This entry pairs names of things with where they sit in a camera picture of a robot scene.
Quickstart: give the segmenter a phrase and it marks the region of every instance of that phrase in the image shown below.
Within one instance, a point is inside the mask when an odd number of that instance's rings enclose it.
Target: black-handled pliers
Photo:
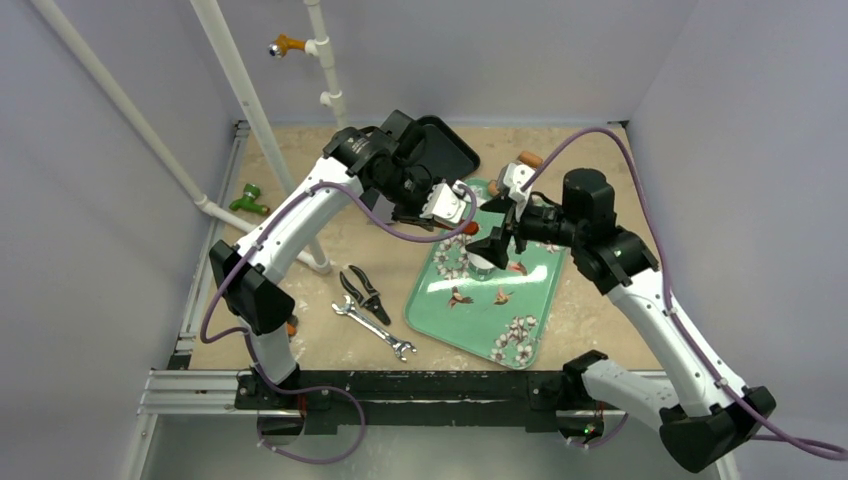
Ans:
[[[390,325],[392,320],[383,308],[383,304],[380,303],[380,292],[374,288],[374,285],[371,285],[371,281],[368,280],[368,276],[365,275],[365,272],[363,272],[361,268],[356,265],[348,265],[348,268],[350,268],[350,271],[359,278],[360,282],[362,282],[362,286],[365,287],[365,293],[368,294],[368,298],[366,298],[365,295],[363,295],[356,289],[356,287],[353,286],[352,283],[350,283],[347,277],[344,276],[343,272],[339,272],[339,280],[342,282],[342,288],[344,288],[345,291],[349,293],[354,300],[356,300],[356,303],[358,303],[360,307],[373,313],[383,325]]]

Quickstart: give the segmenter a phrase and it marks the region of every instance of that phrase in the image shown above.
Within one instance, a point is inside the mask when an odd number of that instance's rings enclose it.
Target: white pipe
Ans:
[[[62,10],[53,2],[53,0],[31,0],[32,5],[44,17],[44,20],[56,32],[56,35],[62,39],[68,49],[74,54],[79,62],[85,67],[91,77],[100,85],[100,88],[106,92],[106,95],[118,107],[118,110],[126,117],[127,121],[135,128],[136,132],[141,135],[141,138],[150,146],[150,149],[156,153],[159,160],[171,172],[177,182],[183,187],[183,190],[191,197],[191,200],[200,209],[200,211],[220,219],[239,230],[250,232],[256,228],[256,225],[246,222],[232,213],[219,207],[215,202],[200,190],[200,187],[194,183],[194,180],[188,175],[183,166],[177,161],[171,150],[165,145],[159,135],[144,118],[141,111],[135,106],[130,97],[124,92],[120,84],[115,80],[115,77],[109,72],[105,65],[97,58],[91,47],[88,46],[82,35],[74,28],[71,22],[62,13]],[[311,255],[301,252],[298,255],[298,260],[306,263],[312,268],[321,267],[317,265]]]
[[[236,98],[241,105],[247,123],[253,129],[256,135],[256,140],[259,142],[259,148],[271,165],[271,169],[280,181],[280,185],[286,191],[291,193],[297,187],[294,179],[286,168],[283,152],[280,151],[280,146],[277,145],[277,139],[274,137],[274,131],[271,129],[271,124],[268,122],[268,117],[262,109],[262,104],[259,102],[259,97],[256,95],[256,90],[250,81],[250,76],[247,73],[247,68],[239,55],[238,47],[233,39],[230,29],[227,27],[227,22],[224,19],[224,14],[221,12],[221,7],[217,0],[191,0],[191,5],[209,38],[209,43],[212,44],[212,49],[224,69],[227,80],[230,82],[230,87],[233,89]],[[329,261],[321,249],[321,245],[317,239],[313,239],[309,243],[309,250],[312,252],[314,263],[319,266],[319,271],[329,271]]]
[[[324,78],[327,80],[327,91],[321,94],[321,104],[333,109],[336,124],[339,129],[350,125],[347,118],[347,107],[344,95],[339,86],[339,77],[336,74],[336,59],[333,55],[333,46],[330,37],[327,36],[327,28],[324,25],[324,15],[321,12],[321,0],[303,0],[309,12],[309,21],[312,23],[312,31],[315,35],[315,48],[318,60],[324,70]]]

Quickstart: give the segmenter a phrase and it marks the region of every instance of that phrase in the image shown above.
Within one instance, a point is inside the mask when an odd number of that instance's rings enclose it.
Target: floral tray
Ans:
[[[489,200],[486,180],[466,183],[478,204]],[[404,314],[413,329],[513,369],[536,359],[566,249],[527,242],[521,255],[510,246],[506,270],[478,274],[469,268],[465,245],[484,238],[503,215],[478,212],[480,231],[433,246]]]

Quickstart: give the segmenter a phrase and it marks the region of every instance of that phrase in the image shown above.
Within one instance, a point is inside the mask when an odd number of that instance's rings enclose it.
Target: bird print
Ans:
[[[448,300],[448,306],[453,308],[457,303],[474,303],[474,299],[471,297],[464,297],[461,293],[459,293],[459,289],[456,287],[451,288],[451,298]]]
[[[518,272],[522,276],[527,275],[527,267],[525,267],[520,260],[518,262],[509,262],[509,265],[506,266],[506,269],[512,272]]]
[[[504,293],[503,287],[498,287],[498,293],[495,294],[495,305],[505,304],[513,293],[515,292]]]

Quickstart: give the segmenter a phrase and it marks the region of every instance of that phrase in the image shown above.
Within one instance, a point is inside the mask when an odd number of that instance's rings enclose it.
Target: wrench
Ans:
[[[350,298],[350,295],[345,295],[345,305],[340,307],[336,302],[333,302],[333,311],[338,315],[347,315],[348,317],[356,320],[360,325],[367,328],[374,335],[380,337],[381,340],[388,343],[392,350],[395,352],[395,356],[400,359],[401,362],[406,361],[406,357],[403,356],[403,352],[405,350],[412,350],[412,353],[417,353],[418,350],[409,342],[404,340],[398,340],[391,333],[383,330],[382,327],[378,326],[376,323],[372,322],[368,317],[363,315],[356,309],[355,304],[353,303],[353,299]]]

